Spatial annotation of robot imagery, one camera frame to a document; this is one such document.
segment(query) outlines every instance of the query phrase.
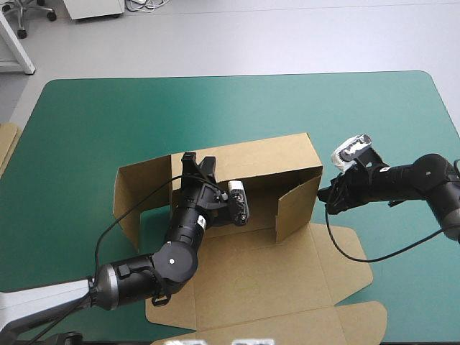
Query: cardboard box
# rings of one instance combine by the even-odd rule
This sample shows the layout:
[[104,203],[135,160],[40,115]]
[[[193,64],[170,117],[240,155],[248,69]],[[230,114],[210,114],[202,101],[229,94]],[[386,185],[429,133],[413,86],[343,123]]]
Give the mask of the cardboard box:
[[13,155],[22,131],[12,123],[0,124],[0,178]]
[[[251,218],[243,227],[206,230],[195,277],[165,307],[147,301],[147,319],[196,330],[185,338],[210,345],[248,338],[274,338],[277,344],[379,344],[387,320],[382,305],[334,306],[370,284],[372,272],[368,264],[343,258],[325,226],[309,224],[322,166],[308,135],[196,152],[197,162],[216,156],[216,180],[222,186],[228,180],[244,182]],[[119,168],[114,215],[179,175],[182,154]],[[179,189],[175,181],[122,221],[134,245],[140,213],[174,207]],[[335,230],[347,252],[364,257],[353,230]]]

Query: gray floor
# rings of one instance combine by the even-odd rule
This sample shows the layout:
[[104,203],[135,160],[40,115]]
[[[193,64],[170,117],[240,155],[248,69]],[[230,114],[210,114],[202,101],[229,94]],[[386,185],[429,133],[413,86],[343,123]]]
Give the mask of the gray floor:
[[58,20],[34,14],[22,40],[36,74],[0,75],[2,119],[21,127],[56,78],[424,70],[460,129],[460,0],[171,0],[87,22],[48,3]]

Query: black cable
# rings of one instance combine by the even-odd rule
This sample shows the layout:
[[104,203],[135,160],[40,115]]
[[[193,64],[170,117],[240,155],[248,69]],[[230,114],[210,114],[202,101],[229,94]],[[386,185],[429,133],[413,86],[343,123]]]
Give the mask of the black cable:
[[131,7],[129,7],[129,5],[128,5],[128,0],[124,0],[124,6],[126,7],[126,9],[127,9],[129,12],[138,12],[140,9],[157,9],[158,7],[162,6],[162,5],[165,3],[165,0],[162,0],[162,1],[161,1],[158,5],[156,5],[156,6],[147,5],[147,1],[144,2],[143,4],[140,4],[140,3],[137,2],[136,0],[133,0],[132,2],[134,2],[135,4],[140,5],[140,7],[137,7],[136,9],[131,8]]
[[357,258],[357,257],[352,257],[352,256],[348,255],[346,252],[344,252],[342,250],[342,248],[337,244],[336,239],[334,238],[334,236],[332,234],[331,225],[329,224],[328,205],[331,202],[331,197],[332,197],[333,191],[335,190],[336,184],[339,181],[340,176],[341,176],[341,174],[339,174],[337,176],[337,178],[335,179],[335,181],[334,181],[334,183],[332,185],[331,193],[328,196],[328,200],[327,200],[325,208],[324,208],[324,211],[325,211],[324,214],[325,214],[325,218],[326,218],[326,226],[328,228],[328,233],[329,233],[329,236],[331,237],[333,245],[340,252],[340,254],[345,256],[347,259],[350,259],[351,261],[366,262],[366,263],[373,263],[373,262],[383,261],[383,260],[389,259],[391,257],[395,257],[396,255],[399,255],[399,254],[401,254],[403,252],[406,252],[409,249],[412,249],[413,247],[416,247],[419,244],[422,244],[422,243],[432,239],[433,237],[438,236],[441,232],[444,232],[444,231],[449,230],[451,228],[455,228],[455,227],[460,226],[460,224],[454,224],[454,225],[451,225],[451,226],[447,226],[446,228],[439,229],[439,230],[433,232],[431,235],[428,235],[427,237],[424,237],[424,238],[418,240],[417,242],[414,242],[414,243],[412,243],[412,244],[410,244],[410,245],[408,245],[408,246],[406,246],[406,247],[404,247],[402,249],[397,250],[396,252],[387,254],[387,255],[385,255],[383,257],[378,257],[378,258],[375,258],[375,259],[360,259],[360,258]]
[[143,204],[148,198],[153,196],[160,189],[162,189],[166,185],[170,184],[172,181],[178,180],[179,178],[190,178],[191,180],[197,180],[197,181],[200,181],[202,183],[207,183],[209,185],[212,185],[214,188],[218,189],[222,193],[225,193],[225,190],[221,189],[217,184],[212,183],[212,182],[210,182],[208,180],[205,180],[204,178],[200,178],[198,176],[194,176],[194,175],[178,175],[178,176],[175,176],[173,178],[170,178],[168,181],[163,183],[160,187],[156,188],[154,191],[152,191],[146,197],[144,197],[141,201],[139,201],[134,206],[132,206],[128,211],[123,213],[120,217],[115,219],[115,221],[112,224],[110,224],[109,227],[106,230],[104,230],[104,232],[99,236],[98,241],[96,243],[96,248],[94,250],[94,262],[96,264],[96,268],[94,270],[94,285],[96,285],[96,280],[97,280],[97,277],[98,277],[98,270],[99,270],[99,247],[101,246],[101,242],[104,239],[104,237],[110,232],[110,230],[112,230],[115,227],[115,225],[117,225],[121,220],[123,220],[126,216],[128,216],[128,214],[130,214],[134,209],[136,209],[141,204]]
[[128,0],[124,0],[124,6],[126,7],[126,9],[129,11],[129,12],[137,12],[139,11],[140,9],[143,9],[145,7],[145,2],[143,4],[138,4],[138,5],[141,5],[139,8],[137,9],[131,9],[128,5]]
[[50,331],[51,328],[56,326],[59,322],[64,320],[66,317],[68,317],[72,312],[74,312],[81,304],[84,302],[84,300],[89,297],[89,293],[84,295],[82,298],[78,299],[74,304],[71,305],[71,307],[64,313],[62,314],[59,318],[54,320],[47,328],[45,328],[43,331],[38,333],[31,341],[26,343],[26,345],[33,345],[34,342],[36,342],[38,339],[40,339],[42,336],[44,336],[46,333]]

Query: table surface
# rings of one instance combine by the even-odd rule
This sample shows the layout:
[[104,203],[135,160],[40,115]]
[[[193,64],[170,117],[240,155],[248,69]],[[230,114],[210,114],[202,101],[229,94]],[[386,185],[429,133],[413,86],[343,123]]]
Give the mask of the table surface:
[[[92,273],[95,241],[113,220],[118,166],[298,132],[310,133],[325,165],[322,186],[337,174],[331,152],[355,134],[368,133],[391,165],[429,152],[453,160],[460,148],[431,77],[419,71],[55,80],[42,92],[0,180],[0,290]],[[151,252],[167,227],[167,210],[142,219],[141,251]],[[324,222],[320,203],[313,221]],[[376,203],[331,222],[355,228],[368,257],[438,228],[422,201],[391,209]],[[101,258],[134,254],[116,229]],[[439,236],[373,264],[373,284],[343,303],[381,301],[388,309],[385,341],[458,341],[459,258],[458,243]],[[110,313],[85,310],[56,331],[80,331],[98,341],[149,341],[184,332],[148,323],[143,302]]]

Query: cardboard sheet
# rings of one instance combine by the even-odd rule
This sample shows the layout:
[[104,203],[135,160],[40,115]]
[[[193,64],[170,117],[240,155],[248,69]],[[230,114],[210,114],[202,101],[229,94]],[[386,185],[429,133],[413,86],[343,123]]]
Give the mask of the cardboard sheet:
[[[168,305],[155,308],[146,301],[147,319],[194,330],[185,338],[205,339],[210,345],[254,337],[274,338],[280,345],[379,344],[387,321],[383,306],[369,302],[335,307],[370,284],[372,272],[368,264],[342,257],[324,225],[309,223],[322,172],[309,136],[195,152],[197,163],[205,156],[216,157],[216,181],[223,188],[229,180],[242,180],[251,217],[246,226],[207,229],[197,273]],[[114,215],[180,175],[182,156],[120,167]],[[122,221],[135,246],[140,213],[167,204],[173,210],[179,196],[176,180]],[[347,252],[364,257],[352,229],[333,230]]]
[[[347,252],[365,257],[352,229],[333,231]],[[385,334],[387,314],[378,302],[334,307],[370,284],[372,272],[342,257],[324,225],[304,226],[281,243],[270,229],[207,238],[199,260],[194,303],[187,290],[174,296],[180,301],[173,313],[168,305],[147,304],[150,322],[185,327],[178,315],[187,315],[189,327],[194,314],[197,332],[188,339],[218,345],[251,337],[277,344],[379,344]]]
[[9,159],[13,155],[21,130],[15,124],[0,124],[0,177],[3,175]]

